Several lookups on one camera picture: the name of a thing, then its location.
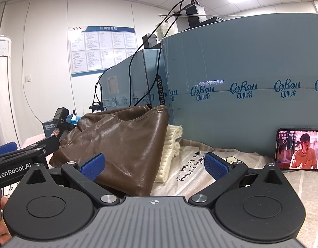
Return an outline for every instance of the standing air conditioner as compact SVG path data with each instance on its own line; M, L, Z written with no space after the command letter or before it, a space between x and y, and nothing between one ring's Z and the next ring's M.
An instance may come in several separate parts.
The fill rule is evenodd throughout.
M11 82L11 39L0 36L0 145L20 146Z

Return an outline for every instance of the man's black hair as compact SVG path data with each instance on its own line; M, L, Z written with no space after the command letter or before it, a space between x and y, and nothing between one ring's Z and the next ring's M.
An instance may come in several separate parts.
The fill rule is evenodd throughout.
M308 142L311 141L311 138L309 136L308 133L304 133L301 137L300 137L300 142L304 143L304 142Z

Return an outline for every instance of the man in pink shirt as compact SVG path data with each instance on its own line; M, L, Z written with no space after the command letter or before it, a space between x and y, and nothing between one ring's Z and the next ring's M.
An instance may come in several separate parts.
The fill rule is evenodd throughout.
M311 138L308 133L300 137L302 148L297 150L291 158L290 169L313 169L317 168L317 156L311 145Z

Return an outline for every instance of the device screen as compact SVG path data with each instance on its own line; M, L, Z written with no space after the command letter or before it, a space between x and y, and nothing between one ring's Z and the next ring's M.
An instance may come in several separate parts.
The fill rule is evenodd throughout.
M277 132L275 163L281 169L318 169L318 130Z

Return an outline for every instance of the gray ribbed surface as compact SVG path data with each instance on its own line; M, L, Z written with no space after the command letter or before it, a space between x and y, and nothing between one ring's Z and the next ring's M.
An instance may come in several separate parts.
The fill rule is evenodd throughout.
M5 248L301 248L296 240L253 244L222 230L209 210L192 207L182 197L127 197L118 206L102 208L84 230L52 242L14 237Z

